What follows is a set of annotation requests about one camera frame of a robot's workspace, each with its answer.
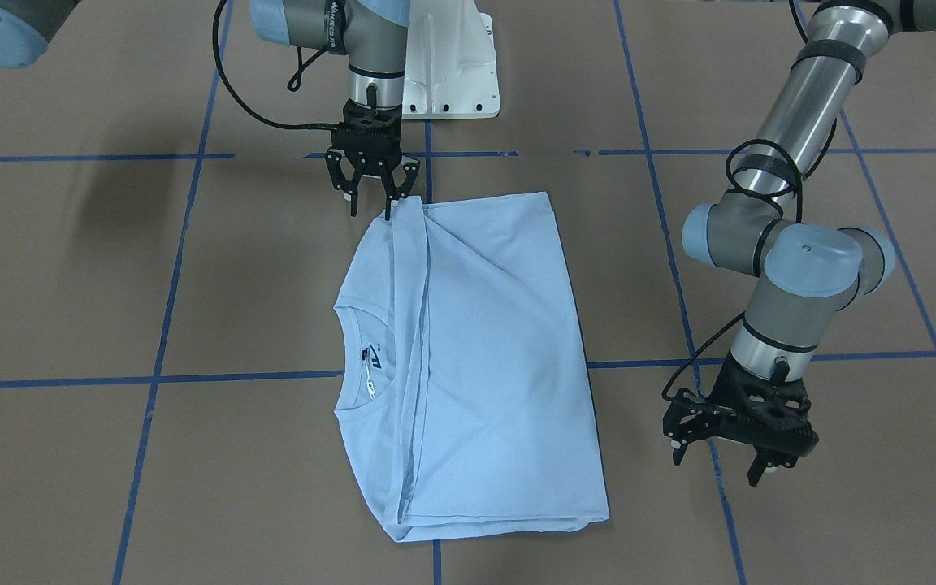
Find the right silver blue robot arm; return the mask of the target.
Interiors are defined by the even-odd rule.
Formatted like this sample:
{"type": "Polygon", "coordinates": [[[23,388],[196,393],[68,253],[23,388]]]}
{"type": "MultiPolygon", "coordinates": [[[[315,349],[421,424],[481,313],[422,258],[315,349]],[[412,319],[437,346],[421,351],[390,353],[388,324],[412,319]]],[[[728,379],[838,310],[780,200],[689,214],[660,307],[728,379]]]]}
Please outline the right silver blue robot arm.
{"type": "MultiPolygon", "coordinates": [[[[47,52],[75,1],[0,1],[0,67],[24,69],[47,52]]],[[[419,163],[401,149],[408,1],[252,1],[250,23],[257,37],[296,49],[297,69],[290,92],[301,88],[305,71],[326,54],[345,56],[350,71],[349,100],[339,123],[281,123],[253,110],[224,73],[220,25],[226,3],[213,11],[212,54],[216,73],[235,103],[258,122],[285,131],[326,131],[328,178],[359,211],[359,186],[376,178],[385,193],[385,218],[408,197],[419,163]]]]}

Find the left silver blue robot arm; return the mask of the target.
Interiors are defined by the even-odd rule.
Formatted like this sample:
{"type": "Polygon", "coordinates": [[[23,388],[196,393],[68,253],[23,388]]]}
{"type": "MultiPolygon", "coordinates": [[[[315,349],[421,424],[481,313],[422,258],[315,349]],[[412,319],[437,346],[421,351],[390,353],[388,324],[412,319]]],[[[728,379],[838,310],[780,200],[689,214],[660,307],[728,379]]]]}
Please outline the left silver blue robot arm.
{"type": "Polygon", "coordinates": [[[835,137],[837,119],[868,62],[900,33],[936,31],[936,1],[821,1],[798,23],[803,45],[756,136],[728,154],[717,203],[688,214],[681,245],[692,259],[756,278],[709,392],[671,375],[662,434],[674,466],[696,442],[751,445],[747,481],[791,469],[816,448],[805,375],[834,316],[873,295],[899,253],[873,228],[806,221],[805,188],[835,137]]]}

